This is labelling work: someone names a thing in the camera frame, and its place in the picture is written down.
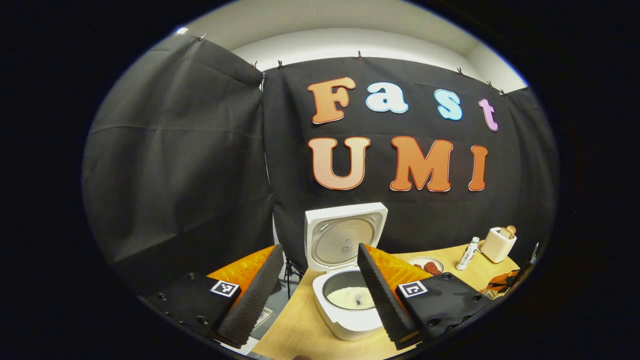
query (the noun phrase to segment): rice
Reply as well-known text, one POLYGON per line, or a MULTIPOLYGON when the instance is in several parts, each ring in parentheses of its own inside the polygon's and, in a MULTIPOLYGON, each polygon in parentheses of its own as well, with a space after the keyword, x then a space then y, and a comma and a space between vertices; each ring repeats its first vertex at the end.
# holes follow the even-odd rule
POLYGON ((369 289, 349 287, 336 290, 326 297, 333 305, 349 310, 364 310, 374 307, 369 289))

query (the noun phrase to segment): white plate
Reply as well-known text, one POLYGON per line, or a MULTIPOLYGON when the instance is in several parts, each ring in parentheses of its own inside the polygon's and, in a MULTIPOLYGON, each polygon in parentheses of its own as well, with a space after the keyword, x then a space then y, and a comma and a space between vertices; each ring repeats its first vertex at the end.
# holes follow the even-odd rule
POLYGON ((411 265, 420 265, 421 268, 424 268, 424 265, 429 262, 433 262, 438 268, 438 270, 440 270, 441 272, 444 272, 444 264, 442 263, 442 261, 436 258, 430 258, 429 256, 419 256, 417 258, 413 258, 407 261, 407 263, 411 265))

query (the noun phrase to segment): black curtain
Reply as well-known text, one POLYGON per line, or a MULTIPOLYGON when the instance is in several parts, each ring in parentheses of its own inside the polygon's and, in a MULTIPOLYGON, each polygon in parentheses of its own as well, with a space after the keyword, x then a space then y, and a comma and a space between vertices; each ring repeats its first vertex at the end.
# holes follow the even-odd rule
POLYGON ((173 35, 102 103, 86 143, 84 206, 106 260, 136 293, 273 244, 262 79, 218 45, 173 35))
POLYGON ((555 197, 547 194, 556 184, 556 167, 547 166, 554 155, 548 146, 552 137, 543 125, 542 112, 532 115, 523 108, 525 103, 534 104, 534 99, 528 97, 530 93, 518 92, 511 99, 511 94, 501 96, 490 85, 454 71, 386 58, 314 60, 266 71, 265 148, 275 192, 275 227, 285 253, 297 268, 307 269, 303 239, 306 210, 380 201, 389 209, 378 245, 382 250, 415 252, 461 245, 473 236, 484 238, 491 227, 511 224, 519 229, 511 257, 521 263, 550 229, 556 206, 555 197), (307 87, 344 77, 356 83, 354 89, 347 90, 349 104, 337 105, 344 118, 313 124, 316 104, 307 87), (370 110, 365 103, 370 95, 367 87, 378 82, 399 86, 408 110, 370 110), (444 119, 439 114, 434 97, 438 89, 454 92, 460 98, 460 120, 444 119), (494 109, 493 119, 499 125, 496 132, 485 121, 478 104, 482 99, 494 109), (319 137, 336 139, 333 172, 346 176, 351 162, 344 140, 352 136, 371 140, 365 150, 364 180, 352 190, 323 187, 313 175, 308 141, 319 137), (414 137, 425 156, 435 140, 451 142, 451 189, 431 192, 426 186, 418 190, 414 184, 406 192, 391 190, 389 185, 396 178, 397 167, 397 151, 391 143, 395 136, 414 137), (488 150, 486 188, 479 192, 468 189, 474 169, 470 151, 473 145, 488 150), (545 151, 545 157, 532 154, 539 151, 545 151), (539 178, 546 183, 540 185, 539 178), (543 199, 538 196, 541 192, 545 193, 543 199), (533 212, 527 209, 532 202, 536 204, 533 212))

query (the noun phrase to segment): white rice cooker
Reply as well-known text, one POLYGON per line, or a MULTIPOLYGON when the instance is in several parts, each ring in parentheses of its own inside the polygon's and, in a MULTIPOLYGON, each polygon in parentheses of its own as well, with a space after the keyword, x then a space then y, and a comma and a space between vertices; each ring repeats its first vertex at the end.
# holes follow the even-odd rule
POLYGON ((325 272, 314 279, 312 286, 317 308, 327 325, 338 338, 347 341, 378 330, 382 321, 357 265, 358 244, 378 245, 387 208, 374 202, 310 210, 305 214, 308 267, 325 272), (338 293, 334 293, 338 290, 345 295, 340 302, 335 297, 338 293))

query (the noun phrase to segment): wooden table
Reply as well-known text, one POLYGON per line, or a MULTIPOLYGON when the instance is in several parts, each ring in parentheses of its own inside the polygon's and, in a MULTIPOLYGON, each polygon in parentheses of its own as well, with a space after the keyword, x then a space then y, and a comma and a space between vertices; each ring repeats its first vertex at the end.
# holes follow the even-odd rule
MULTIPOLYGON (((408 261, 417 256, 431 256, 444 264, 445 272, 450 272, 476 290, 483 289, 495 276, 518 269, 511 259, 494 264, 482 254, 476 254, 464 271, 456 270, 466 245, 447 249, 394 254, 408 261)), ((296 355, 305 355, 313 360, 377 360, 386 359, 409 351, 400 351, 389 340, 384 328, 374 334, 355 341, 344 341, 333 334, 316 308, 313 280, 322 275, 311 269, 302 277, 296 291, 271 328, 260 339, 252 352, 274 360, 292 360, 296 355)))

